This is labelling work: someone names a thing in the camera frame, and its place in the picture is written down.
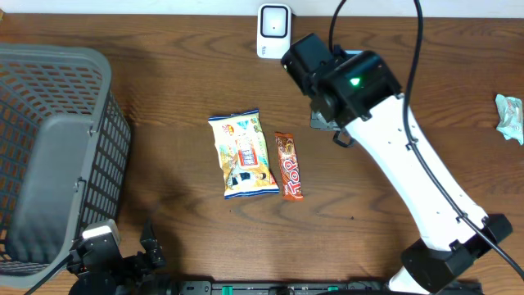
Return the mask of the orange chocolate bar wrapper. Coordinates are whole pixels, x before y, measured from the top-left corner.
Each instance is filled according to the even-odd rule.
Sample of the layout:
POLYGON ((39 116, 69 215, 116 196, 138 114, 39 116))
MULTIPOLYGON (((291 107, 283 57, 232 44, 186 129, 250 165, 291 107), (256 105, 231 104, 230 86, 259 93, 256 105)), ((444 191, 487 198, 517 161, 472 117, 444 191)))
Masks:
POLYGON ((292 134, 276 132, 275 140, 278 147, 283 198, 288 201, 301 202, 304 200, 304 195, 301 188, 300 169, 294 137, 292 134))

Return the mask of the yellow snack bag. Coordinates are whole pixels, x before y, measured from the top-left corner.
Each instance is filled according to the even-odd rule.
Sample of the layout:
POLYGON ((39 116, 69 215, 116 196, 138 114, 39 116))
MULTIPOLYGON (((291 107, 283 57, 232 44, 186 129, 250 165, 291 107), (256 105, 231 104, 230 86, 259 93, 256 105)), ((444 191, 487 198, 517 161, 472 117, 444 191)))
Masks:
POLYGON ((257 109, 208 119, 224 174, 224 197, 278 193, 257 109))

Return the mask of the light green wipes packet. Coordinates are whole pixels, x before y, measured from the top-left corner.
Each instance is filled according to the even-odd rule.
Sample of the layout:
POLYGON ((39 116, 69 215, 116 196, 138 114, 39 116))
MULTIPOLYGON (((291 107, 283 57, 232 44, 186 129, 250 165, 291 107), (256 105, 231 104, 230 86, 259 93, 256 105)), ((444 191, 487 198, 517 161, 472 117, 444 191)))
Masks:
POLYGON ((499 113, 496 129, 506 140, 515 139, 523 145, 523 104, 522 100, 497 94, 495 105, 499 113))

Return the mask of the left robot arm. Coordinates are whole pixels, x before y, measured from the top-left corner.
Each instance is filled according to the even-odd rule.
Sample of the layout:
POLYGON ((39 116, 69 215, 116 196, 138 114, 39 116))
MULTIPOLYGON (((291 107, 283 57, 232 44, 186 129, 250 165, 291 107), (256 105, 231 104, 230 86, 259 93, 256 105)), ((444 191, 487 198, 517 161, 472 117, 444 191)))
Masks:
POLYGON ((78 280, 69 294, 178 295, 177 283, 169 275, 156 273, 166 266, 166 259, 150 221, 143 227, 140 244, 141 252, 124 257, 114 220, 90 224, 70 249, 66 269, 78 280))

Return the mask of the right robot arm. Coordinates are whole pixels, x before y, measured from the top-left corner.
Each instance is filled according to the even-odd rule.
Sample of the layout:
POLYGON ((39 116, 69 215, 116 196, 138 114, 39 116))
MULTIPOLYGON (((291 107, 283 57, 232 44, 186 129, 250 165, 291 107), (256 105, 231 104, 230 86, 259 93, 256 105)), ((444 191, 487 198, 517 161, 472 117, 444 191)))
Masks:
POLYGON ((330 51, 309 34, 281 60, 311 108, 362 146, 401 196, 420 238, 401 254, 388 284, 402 293, 438 293, 513 231, 503 214, 487 214, 459 186, 404 107, 401 86, 372 51, 330 51))

